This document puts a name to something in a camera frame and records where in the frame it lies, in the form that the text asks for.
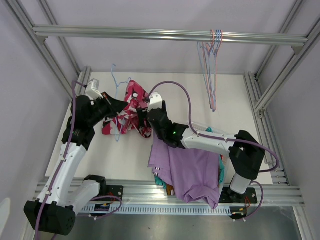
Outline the pink floral trousers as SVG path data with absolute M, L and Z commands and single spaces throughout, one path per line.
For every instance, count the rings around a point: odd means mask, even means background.
M 140 123 L 138 110 L 148 107 L 145 102 L 148 93 L 133 79 L 129 79 L 125 90 L 124 101 L 128 105 L 120 113 L 112 119 L 106 119 L 102 124 L 103 135 L 114 135 L 116 141 L 120 135 L 127 134 L 131 130 L 136 130 L 143 138 L 148 139 L 152 135 L 151 127 L 147 126 L 145 120 Z

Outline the blue wire hanger lilac trousers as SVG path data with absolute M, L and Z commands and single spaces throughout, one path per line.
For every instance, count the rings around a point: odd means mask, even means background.
M 196 48 L 201 72 L 207 90 L 211 108 L 216 104 L 217 91 L 217 58 L 222 43 L 223 32 L 219 29 L 210 30 L 209 43 L 197 42 Z

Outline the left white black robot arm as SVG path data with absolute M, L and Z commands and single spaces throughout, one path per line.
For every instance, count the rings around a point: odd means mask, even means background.
M 88 175 L 81 186 L 69 193 L 75 173 L 95 136 L 94 127 L 105 118 L 118 116 L 128 103 L 106 92 L 96 99 L 75 96 L 72 100 L 62 145 L 52 175 L 36 200 L 27 201 L 24 213 L 35 232 L 67 236 L 83 207 L 91 200 L 108 198 L 106 178 Z

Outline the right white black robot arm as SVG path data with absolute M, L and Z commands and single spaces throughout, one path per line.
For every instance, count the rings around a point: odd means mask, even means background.
M 174 123 L 167 115 L 166 102 L 151 104 L 137 110 L 140 123 L 152 127 L 157 138 L 171 148 L 196 149 L 231 160 L 235 174 L 227 190 L 228 198 L 240 202 L 248 186 L 257 179 L 266 149 L 245 130 L 235 135 L 196 130 L 188 125 Z

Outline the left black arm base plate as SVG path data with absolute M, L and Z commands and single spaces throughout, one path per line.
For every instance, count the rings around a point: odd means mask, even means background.
M 123 199 L 124 187 L 122 185 L 108 185 L 106 188 L 106 196 L 116 196 Z

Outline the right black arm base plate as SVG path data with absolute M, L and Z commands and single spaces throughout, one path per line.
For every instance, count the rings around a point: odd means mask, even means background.
M 243 194 L 232 191 L 229 187 L 224 187 L 220 195 L 220 204 L 244 204 L 245 199 L 248 199 L 251 204 L 257 204 L 258 198 L 256 190 L 253 187 L 248 187 Z

